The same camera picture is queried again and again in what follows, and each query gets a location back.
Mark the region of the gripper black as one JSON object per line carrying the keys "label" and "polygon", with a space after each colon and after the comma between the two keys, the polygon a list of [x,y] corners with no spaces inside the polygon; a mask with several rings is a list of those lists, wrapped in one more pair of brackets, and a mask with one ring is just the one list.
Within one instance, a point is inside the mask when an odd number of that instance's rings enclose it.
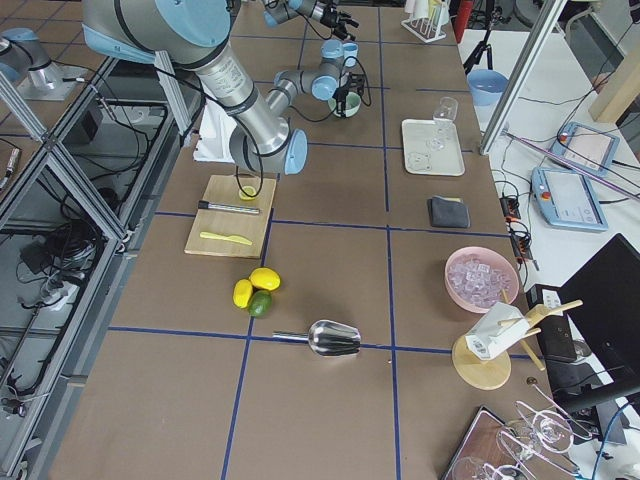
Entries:
{"label": "gripper black", "polygon": [[329,3],[322,7],[320,23],[333,30],[337,29],[337,38],[348,41],[354,40],[355,36],[347,30],[347,27],[359,27],[359,23],[350,13],[339,11],[334,4]]}
{"label": "gripper black", "polygon": [[340,85],[333,95],[335,105],[333,114],[339,118],[345,117],[345,98],[350,92],[355,92],[362,97],[365,90],[365,75],[361,73],[347,72],[342,75]]}

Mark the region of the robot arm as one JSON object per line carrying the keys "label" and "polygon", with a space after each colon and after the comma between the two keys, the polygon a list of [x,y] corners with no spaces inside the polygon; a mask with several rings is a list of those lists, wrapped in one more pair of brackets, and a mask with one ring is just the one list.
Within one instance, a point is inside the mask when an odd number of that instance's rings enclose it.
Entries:
{"label": "robot arm", "polygon": [[267,1],[264,18],[277,26],[297,17],[328,27],[314,70],[279,73],[272,90],[261,95],[230,44],[240,10],[237,1],[86,1],[83,33],[94,51],[142,64],[158,52],[174,66],[197,75],[207,94],[234,119],[229,141],[235,165],[256,173],[293,175],[305,166],[308,142],[282,114],[300,94],[327,101],[346,81],[355,63],[357,23],[333,1]]}
{"label": "robot arm", "polygon": [[339,40],[355,40],[350,27],[358,28],[359,23],[352,15],[338,8],[338,1],[318,0],[272,0],[263,1],[264,19],[268,26],[275,27],[301,17],[305,21],[315,21],[328,28],[330,35]]}

